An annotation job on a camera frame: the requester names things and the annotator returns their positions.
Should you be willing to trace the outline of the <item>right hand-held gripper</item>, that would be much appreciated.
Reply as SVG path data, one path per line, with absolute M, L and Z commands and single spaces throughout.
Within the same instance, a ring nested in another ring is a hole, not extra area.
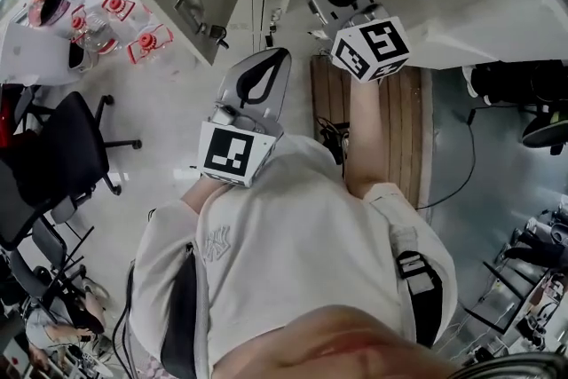
M 363 0 L 306 1 L 324 26 L 340 26 L 341 7 Z M 411 45 L 399 17 L 390 16 L 381 4 L 372 4 L 337 32 L 330 57 L 334 66 L 356 82 L 370 83 L 398 72 L 410 54 Z

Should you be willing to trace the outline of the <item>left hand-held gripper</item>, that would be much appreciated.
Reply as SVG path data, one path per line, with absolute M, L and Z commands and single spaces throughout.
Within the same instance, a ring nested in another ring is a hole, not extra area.
M 284 132 L 274 120 L 280 117 L 291 66 L 290 52 L 278 47 L 228 70 L 217 96 L 225 104 L 216 103 L 201 124 L 196 169 L 202 175 L 234 186 L 253 185 Z

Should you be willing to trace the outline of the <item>person's left forearm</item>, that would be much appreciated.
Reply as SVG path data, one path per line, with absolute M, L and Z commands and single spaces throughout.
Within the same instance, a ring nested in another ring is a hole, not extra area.
M 217 190 L 225 187 L 225 183 L 201 176 L 182 196 L 181 201 L 196 214 L 200 214 L 207 199 Z

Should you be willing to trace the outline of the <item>person's right forearm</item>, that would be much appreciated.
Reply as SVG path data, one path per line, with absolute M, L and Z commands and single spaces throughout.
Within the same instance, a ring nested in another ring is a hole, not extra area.
M 352 78 L 345 184 L 353 196 L 363 199 L 374 185 L 387 179 L 379 83 Z

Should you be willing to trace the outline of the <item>wooden pallet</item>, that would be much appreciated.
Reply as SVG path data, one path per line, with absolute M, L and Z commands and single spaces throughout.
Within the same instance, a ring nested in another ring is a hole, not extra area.
M 314 137 L 343 164 L 350 127 L 351 77 L 314 55 L 310 62 Z M 380 84 L 381 118 L 388 180 L 398 185 L 415 207 L 421 205 L 422 75 L 403 67 Z

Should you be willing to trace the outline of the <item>white table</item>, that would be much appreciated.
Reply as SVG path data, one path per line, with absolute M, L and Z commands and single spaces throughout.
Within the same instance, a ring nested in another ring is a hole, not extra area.
M 483 0 L 426 20 L 407 34 L 412 67 L 568 61 L 568 0 Z

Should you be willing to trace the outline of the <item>person's white shirt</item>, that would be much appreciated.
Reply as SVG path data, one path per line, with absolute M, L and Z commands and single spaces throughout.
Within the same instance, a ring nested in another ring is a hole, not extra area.
M 178 376 L 211 379 L 229 351 L 331 305 L 432 351 L 457 305 L 454 262 L 392 183 L 353 196 L 328 150 L 282 139 L 250 187 L 196 214 L 156 209 L 138 247 L 130 327 Z

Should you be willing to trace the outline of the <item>white trash bin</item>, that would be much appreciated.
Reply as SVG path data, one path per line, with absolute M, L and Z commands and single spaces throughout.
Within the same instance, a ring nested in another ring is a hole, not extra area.
M 75 72 L 84 73 L 93 69 L 98 63 L 98 55 L 86 51 L 77 43 L 69 43 L 68 68 Z

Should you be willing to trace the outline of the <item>black office chair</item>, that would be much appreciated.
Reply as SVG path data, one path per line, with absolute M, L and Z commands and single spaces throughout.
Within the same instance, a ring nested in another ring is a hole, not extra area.
M 114 98 L 103 96 L 92 112 L 83 96 L 73 91 L 37 133 L 28 130 L 9 147 L 0 147 L 0 247 L 16 249 L 34 224 L 50 215 L 64 224 L 92 197 L 99 181 L 115 195 L 122 192 L 109 177 L 107 150 L 142 147 L 139 139 L 105 141 L 100 122 Z

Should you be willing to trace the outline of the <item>pink plastic basin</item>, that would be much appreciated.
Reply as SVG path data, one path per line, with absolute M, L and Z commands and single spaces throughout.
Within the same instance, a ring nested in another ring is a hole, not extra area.
M 68 0 L 33 0 L 28 8 L 28 21 L 34 27 L 52 25 L 69 6 Z

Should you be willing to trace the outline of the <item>white box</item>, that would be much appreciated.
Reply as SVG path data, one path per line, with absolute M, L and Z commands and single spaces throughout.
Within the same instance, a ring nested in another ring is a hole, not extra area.
M 70 67 L 72 43 L 50 32 L 7 23 L 0 32 L 0 83 L 60 86 L 83 78 Z

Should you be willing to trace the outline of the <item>dark grey chair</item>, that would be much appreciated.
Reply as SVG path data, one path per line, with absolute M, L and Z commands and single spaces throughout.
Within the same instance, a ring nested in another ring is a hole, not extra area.
M 36 104 L 36 96 L 42 89 L 39 85 L 27 87 L 21 94 L 16 107 L 14 108 L 14 125 L 15 129 L 22 126 L 23 131 L 27 130 L 28 116 L 35 118 L 36 123 L 44 126 L 43 118 L 51 116 L 53 109 Z

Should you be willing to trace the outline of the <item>grey folding chair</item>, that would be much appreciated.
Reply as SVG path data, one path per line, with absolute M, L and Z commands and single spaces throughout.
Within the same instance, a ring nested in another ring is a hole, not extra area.
M 47 225 L 43 220 L 35 223 L 31 238 L 49 262 L 50 270 L 42 266 L 32 269 L 17 249 L 9 254 L 12 275 L 33 304 L 49 312 L 56 297 L 84 296 L 84 292 L 75 285 L 75 281 L 84 278 L 87 270 L 82 264 L 83 257 L 73 259 L 73 256 L 92 230 L 93 228 L 68 254 L 67 244 L 52 226 Z

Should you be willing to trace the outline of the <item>pink checkered cloth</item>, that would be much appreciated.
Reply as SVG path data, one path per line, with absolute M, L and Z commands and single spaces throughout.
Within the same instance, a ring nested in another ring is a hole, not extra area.
M 135 373 L 137 379 L 171 379 L 160 361 L 151 354 L 144 354 L 135 361 Z

